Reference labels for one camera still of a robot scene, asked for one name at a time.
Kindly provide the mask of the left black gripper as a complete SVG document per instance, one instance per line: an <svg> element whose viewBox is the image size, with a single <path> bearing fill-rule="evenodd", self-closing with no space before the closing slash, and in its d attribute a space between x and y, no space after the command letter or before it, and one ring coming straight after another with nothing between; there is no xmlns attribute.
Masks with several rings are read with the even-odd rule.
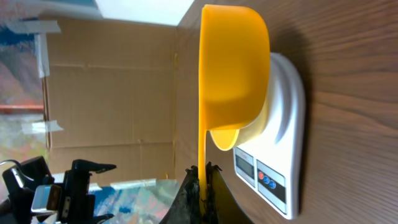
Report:
<svg viewBox="0 0 398 224"><path fill-rule="evenodd" d="M62 183L62 197L59 203L57 221L61 223L102 224L114 217L112 213L93 217L95 196L88 195L90 172L100 174L113 169L114 164L100 164L83 159L72 162L72 170L65 172Z"/></svg>

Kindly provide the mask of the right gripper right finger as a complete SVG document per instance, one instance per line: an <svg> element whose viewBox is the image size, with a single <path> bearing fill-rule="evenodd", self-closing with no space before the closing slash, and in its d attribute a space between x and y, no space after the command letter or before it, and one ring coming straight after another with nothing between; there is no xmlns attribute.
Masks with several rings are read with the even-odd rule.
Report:
<svg viewBox="0 0 398 224"><path fill-rule="evenodd" d="M238 205L221 175L221 168L211 162L206 165L208 181L207 210L209 223L253 224Z"/></svg>

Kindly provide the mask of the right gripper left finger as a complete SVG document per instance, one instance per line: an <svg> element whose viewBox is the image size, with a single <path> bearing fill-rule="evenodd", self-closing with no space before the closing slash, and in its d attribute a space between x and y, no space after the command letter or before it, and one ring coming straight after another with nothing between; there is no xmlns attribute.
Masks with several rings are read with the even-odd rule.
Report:
<svg viewBox="0 0 398 224"><path fill-rule="evenodd" d="M171 207L160 224L199 224L200 185L198 167L191 166L185 170L186 176L172 202Z"/></svg>

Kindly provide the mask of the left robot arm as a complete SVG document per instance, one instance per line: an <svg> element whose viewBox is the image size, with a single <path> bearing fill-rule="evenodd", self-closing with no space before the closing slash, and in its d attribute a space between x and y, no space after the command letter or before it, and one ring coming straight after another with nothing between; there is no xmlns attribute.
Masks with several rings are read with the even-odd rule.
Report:
<svg viewBox="0 0 398 224"><path fill-rule="evenodd" d="M33 218L44 222L53 214L56 223L103 223L114 217L95 216L95 196L88 193L91 174L113 170L114 164L77 159L56 183L42 156L1 164L8 162L14 165L2 173L9 195L1 202L1 223L25 224Z"/></svg>

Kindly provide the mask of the yellow measuring scoop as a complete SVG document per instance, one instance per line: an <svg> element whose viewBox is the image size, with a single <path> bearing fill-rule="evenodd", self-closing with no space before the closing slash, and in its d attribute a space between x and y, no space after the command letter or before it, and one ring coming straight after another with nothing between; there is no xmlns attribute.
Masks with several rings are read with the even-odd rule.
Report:
<svg viewBox="0 0 398 224"><path fill-rule="evenodd" d="M206 4L201 10L198 56L198 180L207 213L206 134L240 130L266 99L270 42L262 16L245 6Z"/></svg>

